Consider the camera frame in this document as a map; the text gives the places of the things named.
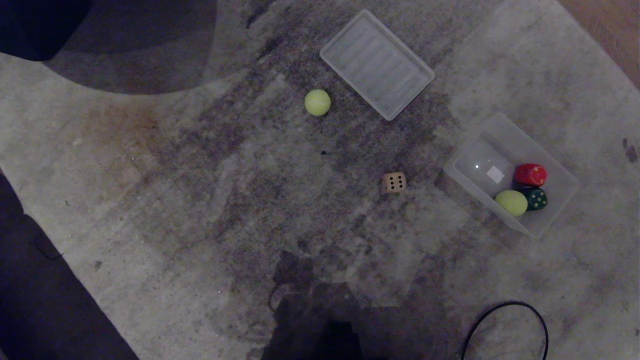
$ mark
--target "dark floor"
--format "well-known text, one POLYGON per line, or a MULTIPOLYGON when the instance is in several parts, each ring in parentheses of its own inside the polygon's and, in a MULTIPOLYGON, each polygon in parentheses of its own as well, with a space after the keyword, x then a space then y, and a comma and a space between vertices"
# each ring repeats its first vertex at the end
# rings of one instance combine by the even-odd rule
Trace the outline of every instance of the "dark floor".
POLYGON ((0 348, 9 360, 137 359, 0 174, 0 348))

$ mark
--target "clear plastic bin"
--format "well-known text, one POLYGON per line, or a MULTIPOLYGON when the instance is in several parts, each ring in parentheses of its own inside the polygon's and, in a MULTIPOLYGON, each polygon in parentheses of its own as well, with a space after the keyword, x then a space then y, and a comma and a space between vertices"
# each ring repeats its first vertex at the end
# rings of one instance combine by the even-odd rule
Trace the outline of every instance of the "clear plastic bin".
POLYGON ((487 120, 478 134, 456 151, 444 171, 510 228, 535 238, 542 236, 580 188, 575 176, 501 113, 487 120), (513 172, 524 163, 546 168, 548 179, 541 188, 547 193, 548 204, 514 217, 493 198, 514 187, 513 172))

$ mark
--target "wooden floor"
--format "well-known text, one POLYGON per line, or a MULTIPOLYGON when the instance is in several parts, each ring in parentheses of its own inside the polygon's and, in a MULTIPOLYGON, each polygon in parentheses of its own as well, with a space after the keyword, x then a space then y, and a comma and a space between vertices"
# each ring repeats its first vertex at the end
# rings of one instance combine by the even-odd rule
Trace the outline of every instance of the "wooden floor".
POLYGON ((640 1, 559 0, 640 90, 640 1))

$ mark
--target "red die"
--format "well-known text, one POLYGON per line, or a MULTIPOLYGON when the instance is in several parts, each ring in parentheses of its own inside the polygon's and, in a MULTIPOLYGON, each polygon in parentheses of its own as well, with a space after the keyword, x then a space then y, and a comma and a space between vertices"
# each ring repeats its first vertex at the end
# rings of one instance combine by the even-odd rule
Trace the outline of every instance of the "red die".
POLYGON ((516 182, 524 185, 542 186, 547 180, 547 171, 542 165, 524 164, 516 169, 516 182))

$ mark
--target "wooden die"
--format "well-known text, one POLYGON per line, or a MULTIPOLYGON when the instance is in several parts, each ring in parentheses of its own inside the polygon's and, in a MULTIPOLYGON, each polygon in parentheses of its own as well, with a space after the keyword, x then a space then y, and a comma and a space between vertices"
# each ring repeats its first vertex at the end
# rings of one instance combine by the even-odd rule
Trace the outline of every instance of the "wooden die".
POLYGON ((406 189, 406 177, 402 172, 389 172, 382 176, 385 193, 399 193, 406 189))

